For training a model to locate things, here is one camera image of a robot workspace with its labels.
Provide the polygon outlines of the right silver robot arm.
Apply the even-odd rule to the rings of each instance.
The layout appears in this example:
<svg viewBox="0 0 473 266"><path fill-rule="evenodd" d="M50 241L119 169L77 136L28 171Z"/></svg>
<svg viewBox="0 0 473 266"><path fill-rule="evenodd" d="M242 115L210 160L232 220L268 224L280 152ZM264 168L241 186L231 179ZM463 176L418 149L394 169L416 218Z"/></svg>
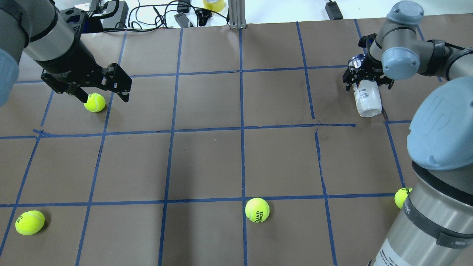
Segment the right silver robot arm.
<svg viewBox="0 0 473 266"><path fill-rule="evenodd" d="M369 266L450 266L472 245L472 48L419 40L423 16L419 4L397 2L377 34L360 38L367 53L343 74L360 116L381 111L362 103L365 85L378 98L378 86L414 74L446 80L412 118L406 143L418 181Z"/></svg>

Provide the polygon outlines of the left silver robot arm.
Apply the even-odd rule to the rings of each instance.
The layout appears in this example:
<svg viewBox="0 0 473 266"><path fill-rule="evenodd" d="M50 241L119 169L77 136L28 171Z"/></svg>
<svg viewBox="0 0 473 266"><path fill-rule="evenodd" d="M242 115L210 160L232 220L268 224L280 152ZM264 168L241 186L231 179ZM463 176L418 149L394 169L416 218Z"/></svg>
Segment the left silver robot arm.
<svg viewBox="0 0 473 266"><path fill-rule="evenodd" d="M132 79L117 63L101 67L81 41L83 31L103 30L101 19L114 12L89 14L75 7L58 10L52 0L2 0L0 102L4 105L17 82L26 53L43 69L43 80L55 93L88 101L84 87L95 87L129 101Z"/></svg>

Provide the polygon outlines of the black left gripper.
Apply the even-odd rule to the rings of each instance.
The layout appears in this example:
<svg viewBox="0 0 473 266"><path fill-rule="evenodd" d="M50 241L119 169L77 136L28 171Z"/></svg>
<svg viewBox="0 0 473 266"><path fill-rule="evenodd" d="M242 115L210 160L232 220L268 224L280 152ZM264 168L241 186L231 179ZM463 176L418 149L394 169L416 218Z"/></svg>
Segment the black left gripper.
<svg viewBox="0 0 473 266"><path fill-rule="evenodd" d="M95 87L129 102L131 77L117 63L102 68L82 41L73 41L63 55L41 61L40 66L41 80L57 94L67 93L86 104L88 93L82 87Z"/></svg>

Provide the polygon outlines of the tennis ball between arm bases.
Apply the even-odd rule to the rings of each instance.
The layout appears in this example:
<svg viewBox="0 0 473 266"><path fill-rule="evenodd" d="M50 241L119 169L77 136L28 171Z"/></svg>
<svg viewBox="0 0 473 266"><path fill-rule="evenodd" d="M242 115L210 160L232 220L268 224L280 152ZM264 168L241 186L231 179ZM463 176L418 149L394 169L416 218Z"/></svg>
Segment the tennis ball between arm bases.
<svg viewBox="0 0 473 266"><path fill-rule="evenodd" d="M31 210L18 216L15 221L15 229L19 234L29 236L39 232L44 224L44 214L37 210Z"/></svg>

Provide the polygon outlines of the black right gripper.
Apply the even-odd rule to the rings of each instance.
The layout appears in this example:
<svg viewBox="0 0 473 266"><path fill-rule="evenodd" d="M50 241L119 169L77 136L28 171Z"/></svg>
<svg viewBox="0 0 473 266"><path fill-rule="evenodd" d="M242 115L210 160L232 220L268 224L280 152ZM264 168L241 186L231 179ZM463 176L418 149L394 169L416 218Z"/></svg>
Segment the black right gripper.
<svg viewBox="0 0 473 266"><path fill-rule="evenodd" d="M356 55L348 61L343 74L346 91L350 91L353 84L358 85L362 80L376 82L378 86L387 85L388 89L392 89L395 82L384 74L383 65L378 59L371 55Z"/></svg>

